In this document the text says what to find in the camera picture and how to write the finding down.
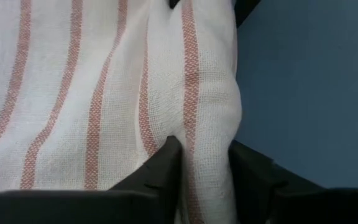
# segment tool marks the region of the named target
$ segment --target gray background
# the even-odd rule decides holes
[[[262,0],[238,41],[236,139],[323,187],[358,187],[358,1]]]

